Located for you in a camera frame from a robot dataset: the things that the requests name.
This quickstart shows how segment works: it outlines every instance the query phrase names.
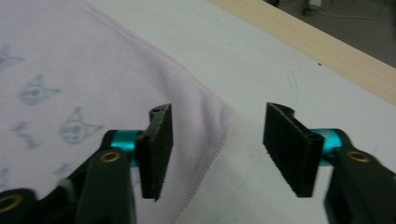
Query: cable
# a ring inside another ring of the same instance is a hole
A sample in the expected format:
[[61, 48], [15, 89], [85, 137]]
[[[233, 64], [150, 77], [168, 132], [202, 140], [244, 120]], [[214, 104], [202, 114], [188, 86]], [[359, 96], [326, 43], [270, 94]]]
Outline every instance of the cable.
[[347, 19], [360, 19], [360, 20], [373, 20], [375, 19], [379, 13], [381, 13], [382, 9], [384, 8], [384, 6], [387, 4], [388, 0], [384, 0], [384, 3], [381, 5], [381, 7], [379, 8], [379, 10], [374, 14], [373, 17], [365, 17], [365, 16], [349, 16], [349, 15], [332, 15], [332, 14], [327, 14], [322, 12], [321, 10], [324, 8], [321, 8], [319, 10], [315, 10], [315, 12], [317, 12], [318, 14], [322, 15], [322, 16], [327, 16], [327, 17], [334, 17], [334, 18], [347, 18]]

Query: wooden edge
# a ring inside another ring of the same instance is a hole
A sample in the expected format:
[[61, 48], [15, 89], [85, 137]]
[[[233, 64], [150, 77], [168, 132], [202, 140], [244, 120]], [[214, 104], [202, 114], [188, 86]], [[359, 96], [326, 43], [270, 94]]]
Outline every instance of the wooden edge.
[[396, 69], [262, 0], [209, 0], [396, 105]]

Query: white table surface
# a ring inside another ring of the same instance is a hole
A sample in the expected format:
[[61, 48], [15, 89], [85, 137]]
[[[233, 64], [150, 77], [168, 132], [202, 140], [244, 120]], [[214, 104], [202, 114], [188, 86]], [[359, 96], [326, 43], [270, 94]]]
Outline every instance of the white table surface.
[[395, 106], [265, 32], [206, 0], [91, 2], [181, 62], [239, 118], [178, 223], [327, 223], [332, 168], [319, 168], [313, 198], [294, 196], [262, 145], [267, 102], [292, 107], [308, 128], [344, 130], [396, 170]]

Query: teal metal part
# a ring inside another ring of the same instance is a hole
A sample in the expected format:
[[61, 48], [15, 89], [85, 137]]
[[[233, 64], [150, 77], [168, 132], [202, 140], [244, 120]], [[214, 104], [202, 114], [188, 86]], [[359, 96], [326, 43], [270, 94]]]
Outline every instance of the teal metal part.
[[112, 147], [118, 147], [128, 154], [130, 167], [138, 167], [134, 155], [135, 142], [138, 132], [138, 130], [118, 130], [114, 134], [113, 141], [111, 142]]
[[338, 136], [337, 132], [333, 129], [311, 129], [311, 132], [318, 133], [325, 138], [323, 143], [322, 159], [320, 161], [320, 165], [322, 166], [331, 165], [325, 159], [330, 157], [337, 148], [343, 145], [341, 142], [341, 138]]

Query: white cloth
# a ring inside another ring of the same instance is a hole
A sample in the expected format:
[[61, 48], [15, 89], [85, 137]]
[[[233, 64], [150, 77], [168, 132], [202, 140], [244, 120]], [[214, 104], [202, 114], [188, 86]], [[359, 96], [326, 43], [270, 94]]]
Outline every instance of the white cloth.
[[180, 64], [85, 2], [0, 0], [0, 190], [39, 198], [81, 165], [107, 130], [144, 130], [172, 104], [174, 147], [158, 202], [138, 223], [174, 223], [224, 147], [233, 111]]

